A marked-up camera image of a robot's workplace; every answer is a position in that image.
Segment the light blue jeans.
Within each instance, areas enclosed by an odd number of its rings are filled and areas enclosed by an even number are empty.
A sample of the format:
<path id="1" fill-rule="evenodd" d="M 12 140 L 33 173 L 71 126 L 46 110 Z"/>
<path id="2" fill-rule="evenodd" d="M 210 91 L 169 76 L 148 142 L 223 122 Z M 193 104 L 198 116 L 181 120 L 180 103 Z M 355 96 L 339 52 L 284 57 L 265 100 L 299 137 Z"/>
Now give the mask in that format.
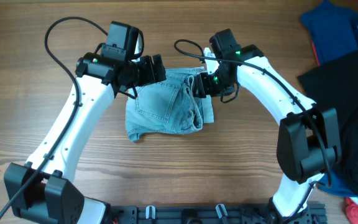
<path id="1" fill-rule="evenodd" d="M 193 96 L 195 77 L 204 67 L 171 68 L 166 80 L 137 87 L 126 103 L 126 131 L 131 141 L 145 133 L 191 134 L 214 122 L 210 96 Z"/>

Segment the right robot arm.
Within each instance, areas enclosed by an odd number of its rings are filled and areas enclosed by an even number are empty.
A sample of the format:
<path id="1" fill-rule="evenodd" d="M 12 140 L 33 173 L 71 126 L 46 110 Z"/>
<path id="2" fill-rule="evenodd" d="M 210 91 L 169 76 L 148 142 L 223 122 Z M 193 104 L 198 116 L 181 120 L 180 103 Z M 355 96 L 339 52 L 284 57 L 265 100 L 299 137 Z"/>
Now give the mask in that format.
<path id="1" fill-rule="evenodd" d="M 243 208 L 246 223 L 318 223 L 307 200 L 316 185 L 332 185 L 331 168 L 341 160 L 337 113 L 293 88 L 255 45 L 243 47 L 230 29 L 215 33 L 199 59 L 195 96 L 237 96 L 249 90 L 279 126 L 277 161 L 282 180 L 267 205 Z"/>

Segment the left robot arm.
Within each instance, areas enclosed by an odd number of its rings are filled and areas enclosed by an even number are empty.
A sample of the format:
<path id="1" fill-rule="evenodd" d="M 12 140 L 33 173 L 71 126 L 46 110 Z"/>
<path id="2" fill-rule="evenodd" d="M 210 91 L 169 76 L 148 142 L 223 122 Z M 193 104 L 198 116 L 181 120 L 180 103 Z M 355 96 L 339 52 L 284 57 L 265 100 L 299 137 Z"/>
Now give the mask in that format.
<path id="1" fill-rule="evenodd" d="M 110 204 L 84 196 L 74 185 L 83 149 L 118 94 L 137 98 L 137 87 L 164 81 L 159 55 L 144 55 L 144 35 L 112 22 L 106 41 L 79 58 L 73 87 L 41 145 L 22 165 L 4 173 L 14 216 L 36 223 L 112 223 Z"/>

